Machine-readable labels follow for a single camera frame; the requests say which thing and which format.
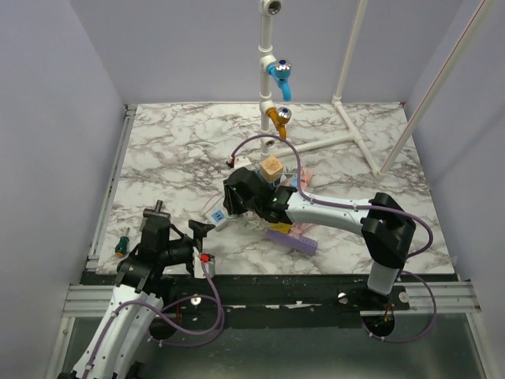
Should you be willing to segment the white power strip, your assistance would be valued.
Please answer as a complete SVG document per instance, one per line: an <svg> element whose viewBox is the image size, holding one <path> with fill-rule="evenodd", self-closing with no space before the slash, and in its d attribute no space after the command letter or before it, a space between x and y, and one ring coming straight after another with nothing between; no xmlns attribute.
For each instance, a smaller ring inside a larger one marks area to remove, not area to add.
<svg viewBox="0 0 505 379"><path fill-rule="evenodd" d="M227 211L223 206L224 196L217 193L210 198L200 209L200 215L215 226L216 231L221 231L228 224Z"/></svg>

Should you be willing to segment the yellow cube socket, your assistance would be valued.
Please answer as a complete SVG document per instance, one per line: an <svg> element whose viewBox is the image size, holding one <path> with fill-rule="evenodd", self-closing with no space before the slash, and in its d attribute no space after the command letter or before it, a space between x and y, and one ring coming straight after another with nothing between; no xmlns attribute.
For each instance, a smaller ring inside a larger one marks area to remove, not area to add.
<svg viewBox="0 0 505 379"><path fill-rule="evenodd" d="M275 223L271 225L271 229L283 234L289 234L292 225L286 223Z"/></svg>

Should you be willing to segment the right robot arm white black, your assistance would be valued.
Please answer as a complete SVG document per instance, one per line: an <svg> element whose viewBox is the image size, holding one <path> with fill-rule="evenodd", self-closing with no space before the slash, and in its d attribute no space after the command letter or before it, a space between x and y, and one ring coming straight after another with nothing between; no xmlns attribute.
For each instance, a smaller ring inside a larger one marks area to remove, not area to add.
<svg viewBox="0 0 505 379"><path fill-rule="evenodd" d="M364 288L365 304L378 310L391 301L391 290L405 266L415 223L385 193L367 200L343 202L303 193L292 186L270 187L245 167L224 180L224 208L231 215L253 212L269 223L310 223L360 235L372 268Z"/></svg>

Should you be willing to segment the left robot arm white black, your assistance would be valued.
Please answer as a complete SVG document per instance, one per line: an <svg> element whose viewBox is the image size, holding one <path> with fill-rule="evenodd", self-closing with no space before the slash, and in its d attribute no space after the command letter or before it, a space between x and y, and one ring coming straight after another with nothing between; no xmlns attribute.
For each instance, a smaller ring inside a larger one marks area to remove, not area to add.
<svg viewBox="0 0 505 379"><path fill-rule="evenodd" d="M143 211L140 241L117 267L105 314L94 336L73 368L60 378L137 378L134 360L141 340L156 317L177 331L180 321L163 312L181 304L163 271L184 265L193 278L212 278L213 257L203 251L203 240L215 229L212 223L188 222L191 235L178 230L170 213L157 201Z"/></svg>

